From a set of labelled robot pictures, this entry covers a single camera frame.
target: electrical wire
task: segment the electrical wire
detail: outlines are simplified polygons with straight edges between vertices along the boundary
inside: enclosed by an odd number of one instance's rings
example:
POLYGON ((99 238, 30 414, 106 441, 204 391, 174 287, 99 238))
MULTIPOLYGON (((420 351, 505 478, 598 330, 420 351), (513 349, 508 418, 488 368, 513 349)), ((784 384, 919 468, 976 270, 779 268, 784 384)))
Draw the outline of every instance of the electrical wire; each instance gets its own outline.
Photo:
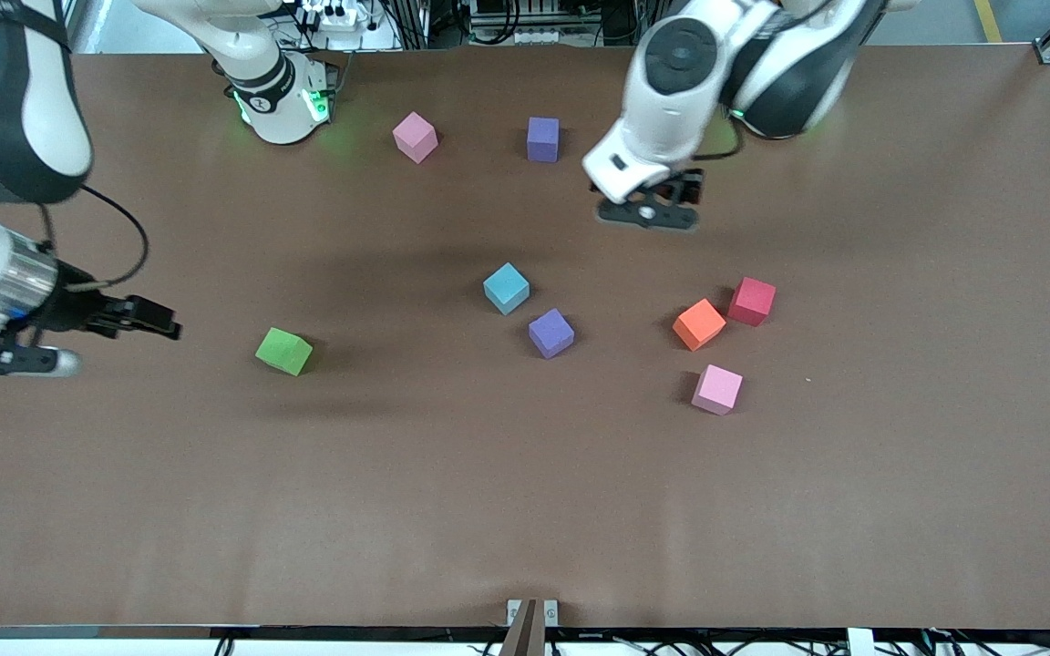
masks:
POLYGON ((521 24, 522 20, 521 0, 502 1, 505 3, 505 24, 501 27, 501 33, 488 41, 483 40, 483 38, 471 37, 472 42, 480 43, 480 45, 500 45, 508 41, 517 33, 517 26, 521 24))
POLYGON ((217 640, 217 649, 213 651, 213 656, 232 656, 233 654, 233 634, 232 632, 227 632, 226 635, 222 636, 222 639, 217 640))
POLYGON ((139 235, 141 235, 141 258, 136 260, 136 264, 133 264, 132 269, 129 269, 128 272, 121 275, 121 277, 111 279, 98 279, 97 281, 93 282, 82 282, 79 283, 78 285, 67 285, 66 291, 72 292, 72 294, 76 294, 76 292, 106 290, 106 288, 109 287, 120 285, 121 282, 126 282, 129 279, 132 279, 138 273, 141 273, 141 270, 145 267, 145 262, 148 261, 148 232, 146 232, 145 227, 141 225, 141 220, 136 219, 136 217, 132 215, 132 212, 126 211, 126 209, 122 207, 121 204, 117 204, 116 200, 113 200, 112 198, 109 198, 106 195, 101 194, 101 192, 97 190, 92 190, 92 188, 86 186, 86 184, 81 184, 80 189, 83 191, 87 191, 88 194, 96 196, 100 200, 104 200, 105 204, 111 205, 114 211, 120 212, 122 215, 124 215, 124 218, 127 218, 128 221, 132 224, 132 226, 136 229, 139 235))
POLYGON ((740 124, 738 124, 738 121, 729 121, 729 123, 730 125, 732 125, 732 132, 734 132, 736 135, 736 145, 733 146, 731 150, 727 150, 727 152, 724 153, 708 153, 705 155, 694 155, 693 157, 691 157, 692 161, 695 161, 697 163, 711 163, 715 161, 726 161, 726 158, 740 154, 740 150, 742 150, 742 145, 744 144, 744 137, 742 137, 742 129, 740 129, 740 124))
POLYGON ((404 25, 403 21, 399 20, 396 13, 392 12, 387 0, 379 0, 379 4, 383 6, 383 13, 387 14, 387 20, 391 21, 393 31, 396 33, 397 37, 400 37, 400 42, 403 43, 404 48, 407 48, 407 45, 405 45, 407 42, 419 48, 420 38, 417 37, 416 30, 410 29, 407 25, 404 25))
POLYGON ((338 83, 335 84, 335 94, 338 94, 346 86, 346 73, 351 72, 351 62, 355 61, 355 50, 346 54, 346 63, 342 64, 342 70, 338 72, 338 83))
MULTIPOLYGON (((954 632, 957 632, 957 634, 959 634, 960 638, 967 640, 967 642, 973 643, 979 649, 983 649, 983 651, 987 652, 989 656, 1004 656, 1003 653, 995 652, 994 649, 991 649, 986 642, 983 642, 983 640, 981 640, 981 639, 972 639, 972 638, 970 638, 970 636, 967 636, 965 634, 965 632, 962 632, 962 631, 959 631, 959 630, 954 630, 954 632)), ((950 642, 953 642, 954 644, 958 644, 958 642, 956 642, 953 636, 950 636, 950 642)))
MULTIPOLYGON (((622 8, 622 4, 615 4, 615 5, 613 5, 613 9, 610 9, 610 13, 607 14, 607 16, 602 17, 602 20, 601 20, 601 22, 598 24, 598 29, 594 34, 594 43, 592 43, 591 48, 597 48, 597 40, 602 37, 602 28, 605 27, 605 24, 607 24, 607 21, 609 21, 610 18, 612 18, 613 16, 615 16, 615 14, 617 14, 618 9, 621 9, 621 8, 622 8)), ((634 33, 638 31, 638 25, 639 25, 639 21, 636 18, 634 18, 634 26, 633 26, 632 29, 630 29, 630 31, 628 31, 627 34, 621 35, 621 37, 609 37, 609 38, 630 38, 630 37, 633 37, 634 33)))

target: cable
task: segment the cable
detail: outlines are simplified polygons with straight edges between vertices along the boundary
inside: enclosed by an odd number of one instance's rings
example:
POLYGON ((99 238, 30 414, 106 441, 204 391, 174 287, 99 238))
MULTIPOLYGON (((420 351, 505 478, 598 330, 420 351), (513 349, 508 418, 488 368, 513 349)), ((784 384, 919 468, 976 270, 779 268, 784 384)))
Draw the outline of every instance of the cable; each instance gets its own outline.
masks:
POLYGON ((213 656, 231 656, 233 654, 233 632, 227 632, 217 640, 217 649, 213 651, 213 656))
POLYGON ((79 285, 67 285, 66 291, 72 292, 72 294, 76 294, 76 292, 106 290, 106 288, 109 287, 120 285, 121 282, 126 282, 129 279, 132 279, 138 273, 141 273, 141 270, 145 267, 145 262, 148 261, 148 232, 145 232, 145 227, 141 225, 141 220, 138 220, 136 217, 132 216, 132 212, 126 211, 126 209, 124 209, 124 207, 122 207, 121 204, 117 204, 116 200, 113 200, 112 198, 108 198, 104 194, 101 194, 99 191, 92 190, 92 188, 86 186, 86 184, 81 184, 80 189, 83 191, 87 191, 88 194, 96 196, 100 200, 104 200, 105 204, 112 205, 112 209, 114 209, 114 211, 122 213, 122 215, 124 215, 124 218, 127 218, 128 221, 132 224, 132 226, 136 229, 136 232, 141 233, 141 258, 136 260, 136 264, 133 264, 132 269, 129 269, 128 272, 124 273, 124 275, 121 275, 120 278, 104 279, 103 281, 100 281, 98 279, 97 281, 83 282, 80 283, 79 285))
POLYGON ((346 54, 346 63, 342 64, 342 70, 338 73, 338 84, 335 86, 335 94, 337 96, 343 87, 346 86, 346 73, 351 72, 351 62, 355 61, 355 50, 351 50, 346 54))
POLYGON ((391 7, 388 7, 387 0, 379 0, 379 3, 383 5, 383 13, 387 14, 387 20, 390 20, 392 24, 392 31, 395 31, 397 37, 400 37, 400 41, 410 41, 413 45, 417 45, 419 43, 419 38, 417 38, 416 33, 408 29, 407 26, 403 24, 403 21, 400 21, 399 17, 396 17, 396 14, 392 12, 391 7))
MULTIPOLYGON (((962 636, 963 639, 967 640, 967 642, 974 643, 979 649, 983 649, 983 651, 987 652, 989 656, 1004 656, 1003 653, 995 652, 994 649, 991 649, 986 642, 983 642, 983 640, 972 639, 970 636, 967 636, 965 632, 960 630, 954 630, 954 632, 957 632, 959 636, 962 636)), ((953 636, 951 636, 950 642, 954 642, 953 636)))
MULTIPOLYGON (((607 14, 607 16, 602 17, 602 21, 598 24, 598 30, 597 30, 597 33, 594 34, 594 43, 592 43, 591 48, 597 48, 597 40, 602 37, 602 28, 605 27, 605 24, 607 24, 607 21, 609 21, 610 18, 612 18, 613 16, 615 16, 615 14, 617 14, 618 9, 621 9, 621 8, 622 8, 622 4, 615 4, 615 5, 613 5, 613 9, 611 9, 610 13, 607 14)), ((622 37, 609 37, 609 38, 630 38, 630 37, 633 37, 634 33, 636 33, 636 31, 638 31, 638 21, 637 20, 634 21, 633 29, 630 29, 630 31, 628 31, 627 34, 622 35, 622 37)))
POLYGON ((740 154, 740 150, 742 150, 742 142, 744 142, 744 139, 742 139, 742 129, 740 129, 740 124, 738 124, 737 121, 730 121, 729 123, 730 125, 732 125, 732 132, 734 132, 736 135, 736 145, 733 146, 732 149, 729 150, 729 152, 695 155, 691 157, 692 161, 695 161, 697 163, 711 163, 715 161, 726 161, 726 158, 740 154))
POLYGON ((501 34, 492 38, 490 41, 485 41, 483 38, 471 37, 475 43, 480 43, 480 45, 500 45, 508 38, 511 38, 514 33, 517 33, 517 25, 521 24, 522 20, 522 4, 521 0, 502 0, 505 3, 505 24, 501 27, 501 34))
POLYGON ((800 18, 793 18, 792 21, 789 21, 786 24, 780 25, 779 28, 776 28, 776 33, 782 33, 786 29, 795 28, 795 26, 799 24, 805 24, 805 22, 808 22, 810 18, 816 17, 817 14, 827 9, 830 4, 833 4, 833 0, 822 0, 821 4, 817 4, 816 9, 808 12, 800 18))

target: foam cube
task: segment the foam cube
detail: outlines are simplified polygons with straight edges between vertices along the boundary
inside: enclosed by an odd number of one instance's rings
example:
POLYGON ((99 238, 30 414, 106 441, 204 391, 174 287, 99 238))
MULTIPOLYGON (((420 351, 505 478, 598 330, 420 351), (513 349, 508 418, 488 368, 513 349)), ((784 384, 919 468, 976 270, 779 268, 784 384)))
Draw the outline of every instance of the foam cube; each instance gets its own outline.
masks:
POLYGON ((549 360, 574 343, 574 329, 558 308, 553 308, 528 324, 528 338, 542 352, 542 357, 549 360))
POLYGON ((674 320, 673 327, 688 348, 699 350, 720 334, 727 323, 711 301, 704 299, 684 311, 679 319, 674 320))
POLYGON ((416 112, 407 114, 403 123, 396 125, 391 132, 396 136, 396 146, 414 163, 423 162, 440 145, 437 129, 416 112))
POLYGON ((291 377, 296 377, 302 373, 302 366, 310 357, 310 352, 313 352, 313 348, 302 337, 271 327, 254 356, 275 369, 282 369, 291 377))
POLYGON ((740 285, 736 288, 736 294, 732 296, 732 304, 729 304, 729 319, 759 325, 768 319, 774 298, 776 298, 776 288, 770 283, 754 278, 741 279, 740 285))
POLYGON ((528 158, 533 163, 558 162, 558 120, 533 117, 528 120, 528 158))
POLYGON ((505 262, 496 273, 484 279, 484 295, 501 314, 508 314, 528 298, 528 279, 516 267, 505 262))
POLYGON ((741 375, 709 364, 699 376, 691 404, 715 415, 727 415, 736 406, 741 383, 741 375))

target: table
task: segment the table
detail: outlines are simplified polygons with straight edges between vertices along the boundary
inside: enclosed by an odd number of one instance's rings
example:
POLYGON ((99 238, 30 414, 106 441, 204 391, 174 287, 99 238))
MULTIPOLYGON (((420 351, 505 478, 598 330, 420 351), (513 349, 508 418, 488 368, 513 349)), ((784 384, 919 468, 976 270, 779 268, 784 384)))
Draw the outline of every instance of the table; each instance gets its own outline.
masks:
MULTIPOLYGON (((356 59, 275 147, 196 56, 75 60, 92 184, 153 239, 184 340, 90 335, 0 379, 0 623, 1050 626, 1050 66, 866 48, 833 115, 710 163, 694 235, 591 218, 628 51, 356 59), (410 111, 441 133, 416 166, 410 111), (526 162, 530 115, 563 121, 526 162), (512 261, 532 298, 483 298, 512 261), (742 275, 770 322, 670 323, 742 275), (578 342, 537 356, 560 308, 578 342), (271 325, 316 355, 253 358, 271 325), (705 365, 738 412, 687 405, 705 365)), ((705 148, 723 146, 713 126, 705 148)), ((28 208, 0 218, 38 235, 28 208)), ((62 257, 136 239, 82 195, 62 257)))

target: metal bracket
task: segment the metal bracket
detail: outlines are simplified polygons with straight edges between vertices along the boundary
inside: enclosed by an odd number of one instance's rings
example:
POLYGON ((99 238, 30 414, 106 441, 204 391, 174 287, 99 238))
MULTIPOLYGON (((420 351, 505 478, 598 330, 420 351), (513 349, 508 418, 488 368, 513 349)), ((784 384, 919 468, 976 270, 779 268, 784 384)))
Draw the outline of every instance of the metal bracket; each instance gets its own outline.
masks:
MULTIPOLYGON (((509 598, 508 604, 505 605, 505 626, 511 626, 513 619, 517 619, 517 612, 522 607, 522 600, 520 598, 509 598)), ((545 626, 547 627, 559 627, 562 625, 558 623, 558 600, 556 598, 546 598, 545 607, 545 626)))
POLYGON ((1041 64, 1050 64, 1050 52, 1043 48, 1043 41, 1036 38, 1033 41, 1034 50, 1036 50, 1036 59, 1040 60, 1041 64))
POLYGON ((501 653, 511 656, 545 656, 545 611, 539 598, 517 602, 512 626, 508 628, 501 653))

